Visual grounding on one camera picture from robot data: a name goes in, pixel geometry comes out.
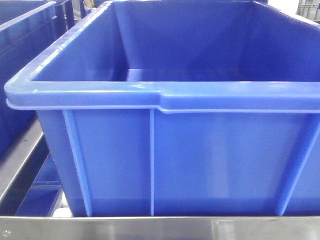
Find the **crate lip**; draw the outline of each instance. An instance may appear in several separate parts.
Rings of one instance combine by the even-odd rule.
[[[55,7],[61,6],[70,0],[55,0]]]
[[[13,0],[4,0],[3,2],[13,2]],[[39,12],[47,9],[48,7],[53,6],[53,5],[56,4],[56,2],[52,1],[52,0],[47,0],[47,1],[20,0],[19,2],[22,2],[22,3],[32,3],[32,2],[39,3],[39,2],[43,2],[44,4],[39,6],[39,7],[37,7],[37,8],[34,8],[34,9],[32,9],[32,10],[30,10],[30,11],[28,11],[28,12],[26,12],[26,13],[20,15],[20,16],[17,16],[14,19],[11,19],[10,21],[7,21],[7,22],[1,24],[0,25],[0,31],[3,31],[5,29],[17,24],[18,22],[21,22],[21,21],[29,18],[31,15],[39,13]]]
[[[263,3],[253,3],[285,15],[288,21],[320,31],[320,25],[311,20],[297,15],[289,16]],[[77,81],[75,84],[73,81],[33,81],[52,59],[61,54],[112,4],[112,1],[104,2],[8,81],[4,86],[7,104],[18,110],[159,109],[164,113],[320,113],[320,82]]]

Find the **metal rail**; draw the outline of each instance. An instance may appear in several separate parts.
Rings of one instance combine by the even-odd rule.
[[[15,215],[49,153],[34,120],[0,158],[0,215]]]
[[[320,217],[0,217],[13,240],[318,240]]]

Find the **screw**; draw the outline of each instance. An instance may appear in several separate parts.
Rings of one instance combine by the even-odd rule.
[[[6,237],[9,237],[11,235],[11,232],[9,230],[5,230],[3,232],[3,236],[6,238]]]

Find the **white wall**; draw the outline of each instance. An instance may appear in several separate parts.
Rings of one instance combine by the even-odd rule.
[[[269,0],[269,5],[288,14],[296,14],[299,0]]]

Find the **blue plastic crate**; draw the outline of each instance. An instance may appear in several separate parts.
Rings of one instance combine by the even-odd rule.
[[[251,0],[105,2],[5,90],[75,216],[319,215],[319,43]]]
[[[4,84],[55,39],[53,1],[0,1],[0,155],[35,115],[6,105]]]
[[[50,217],[61,206],[61,196],[60,179],[49,154],[15,215]]]
[[[75,17],[72,0],[55,0],[55,2],[54,26],[55,34],[59,38],[75,25]]]

